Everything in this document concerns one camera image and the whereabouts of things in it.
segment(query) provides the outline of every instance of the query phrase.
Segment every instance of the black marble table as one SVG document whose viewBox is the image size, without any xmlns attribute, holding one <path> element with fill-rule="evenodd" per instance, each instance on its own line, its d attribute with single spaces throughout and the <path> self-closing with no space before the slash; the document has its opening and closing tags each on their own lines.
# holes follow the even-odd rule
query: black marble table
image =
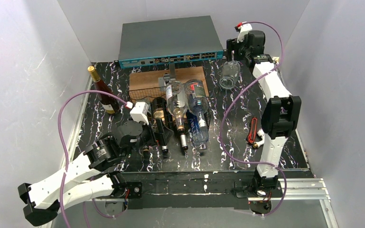
<svg viewBox="0 0 365 228">
<path fill-rule="evenodd" d="M 175 137 L 168 144 L 170 150 L 168 158 L 163 158 L 161 148 L 153 147 L 150 150 L 150 154 L 144 155 L 141 152 L 133 152 L 114 169 L 122 172 L 254 171 L 254 165 L 245 165 L 231 161 L 221 149 L 221 142 L 218 136 L 223 114 L 239 92 L 254 80 L 249 69 L 242 66 L 240 78 L 235 89 L 231 91 L 223 90 L 218 86 L 218 80 L 224 61 L 196 61 L 176 64 L 176 68 L 203 66 L 205 72 L 212 119 L 209 128 L 208 151 L 204 156 L 200 156 L 191 145 L 185 154 L 180 149 L 178 138 Z M 128 101 L 130 73 L 164 70 L 168 68 L 168 65 L 117 69 L 115 64 L 110 62 L 98 63 L 96 68 L 114 94 Z M 260 119 L 265 106 L 265 96 L 259 84 L 255 84 L 250 88 L 234 105 L 222 132 L 223 143 L 234 157 L 244 161 L 260 160 L 262 147 L 259 149 L 252 148 L 246 143 L 245 138 L 248 134 L 252 117 L 256 116 L 258 118 L 258 127 L 260 127 Z M 123 106 L 120 114 L 115 116 L 108 115 L 99 104 L 96 94 L 89 95 L 75 157 L 83 152 L 88 145 L 94 143 L 101 135 L 115 130 L 117 126 L 127 121 L 128 117 L 129 110 Z M 280 158 L 280 167 L 284 169 L 308 168 L 295 133 L 291 135 L 284 145 Z"/>
</svg>

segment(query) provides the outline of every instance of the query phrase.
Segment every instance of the gray floor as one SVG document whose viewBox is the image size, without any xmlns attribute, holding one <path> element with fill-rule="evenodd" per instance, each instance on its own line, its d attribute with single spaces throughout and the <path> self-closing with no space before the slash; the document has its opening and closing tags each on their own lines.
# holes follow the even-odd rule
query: gray floor
<svg viewBox="0 0 365 228">
<path fill-rule="evenodd" d="M 114 205 L 120 210 L 121 204 Z M 93 228 L 327 228 L 319 200 L 286 200 L 271 216 L 262 219 L 250 211 L 230 208 L 160 208 L 129 210 L 116 220 L 101 217 L 92 202 L 86 203 L 87 215 Z M 104 203 L 99 203 L 104 211 Z M 73 228 L 86 228 L 82 204 L 66 210 Z M 54 220 L 52 228 L 65 228 L 62 215 Z"/>
</svg>

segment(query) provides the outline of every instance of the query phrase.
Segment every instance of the white wall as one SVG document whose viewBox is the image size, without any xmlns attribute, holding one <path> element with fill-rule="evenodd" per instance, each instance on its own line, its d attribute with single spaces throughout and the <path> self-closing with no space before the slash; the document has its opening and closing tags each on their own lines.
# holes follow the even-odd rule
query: white wall
<svg viewBox="0 0 365 228">
<path fill-rule="evenodd" d="M 365 1 L 311 0 L 283 79 L 303 101 L 299 132 L 340 227 L 365 227 Z"/>
<path fill-rule="evenodd" d="M 0 228 L 32 227 L 17 187 L 60 167 L 57 114 L 85 89 L 88 65 L 56 0 L 0 0 Z M 66 139 L 79 105 L 64 112 Z"/>
<path fill-rule="evenodd" d="M 220 42 L 238 36 L 234 26 L 260 20 L 272 24 L 289 39 L 309 0 L 58 0 L 87 56 L 92 62 L 118 59 L 123 23 L 210 15 Z M 273 31 L 266 33 L 266 50 L 277 56 L 280 45 Z"/>
</svg>

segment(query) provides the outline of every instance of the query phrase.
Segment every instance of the brown bottle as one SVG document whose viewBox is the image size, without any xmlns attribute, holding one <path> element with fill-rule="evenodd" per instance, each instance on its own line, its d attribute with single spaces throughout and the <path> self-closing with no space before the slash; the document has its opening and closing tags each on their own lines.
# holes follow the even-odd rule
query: brown bottle
<svg viewBox="0 0 365 228">
<path fill-rule="evenodd" d="M 89 73 L 93 79 L 94 87 L 96 90 L 100 90 L 103 92 L 113 94 L 111 89 L 108 88 L 108 86 L 104 83 L 103 80 L 101 80 L 101 78 L 98 75 L 97 71 L 95 70 L 94 66 L 89 66 L 87 70 L 89 71 Z M 118 113 L 120 107 L 119 107 L 118 101 L 115 98 L 112 98 L 112 97 L 104 95 L 104 94 L 97 94 L 97 97 L 100 100 L 100 102 L 103 105 L 103 108 L 105 109 L 106 112 L 108 112 L 109 114 Z"/>
</svg>

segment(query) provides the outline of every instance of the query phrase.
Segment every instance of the wooden board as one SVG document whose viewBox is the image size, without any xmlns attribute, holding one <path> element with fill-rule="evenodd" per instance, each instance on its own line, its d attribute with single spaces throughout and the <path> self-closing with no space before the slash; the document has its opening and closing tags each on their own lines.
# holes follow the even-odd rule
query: wooden board
<svg viewBox="0 0 365 228">
<path fill-rule="evenodd" d="M 143 97 L 147 96 L 147 94 L 150 94 L 151 97 L 164 95 L 165 92 L 159 89 L 159 77 L 163 77 L 163 75 L 166 73 L 169 73 L 169 70 L 155 70 L 149 72 L 139 72 L 130 74 L 129 92 L 131 100 L 133 102 L 135 100 L 140 100 Z M 206 96 L 209 97 L 209 91 L 207 89 L 203 67 L 197 66 L 197 67 L 175 69 L 175 78 L 177 79 L 177 81 L 180 81 L 181 83 L 185 83 L 191 79 L 202 80 Z"/>
</svg>

